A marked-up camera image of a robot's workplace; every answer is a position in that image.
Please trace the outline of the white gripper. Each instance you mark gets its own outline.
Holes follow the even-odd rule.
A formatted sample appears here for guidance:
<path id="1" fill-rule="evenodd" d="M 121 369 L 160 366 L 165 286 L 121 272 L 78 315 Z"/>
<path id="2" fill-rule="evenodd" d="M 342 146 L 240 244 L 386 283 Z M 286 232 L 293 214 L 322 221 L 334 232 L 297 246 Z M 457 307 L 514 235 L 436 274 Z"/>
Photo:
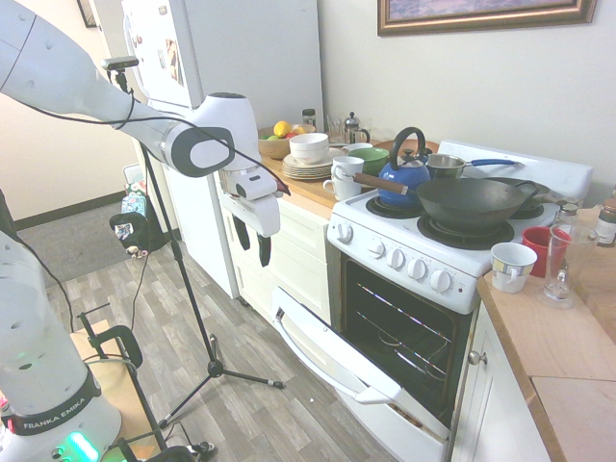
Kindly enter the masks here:
<path id="1" fill-rule="evenodd" d="M 250 249 L 246 225 L 257 233 L 259 260 L 264 268 L 270 263 L 270 237 L 280 230 L 277 199 L 289 193 L 288 187 L 265 168 L 222 169 L 219 173 L 222 205 L 232 213 L 233 223 L 243 250 Z"/>

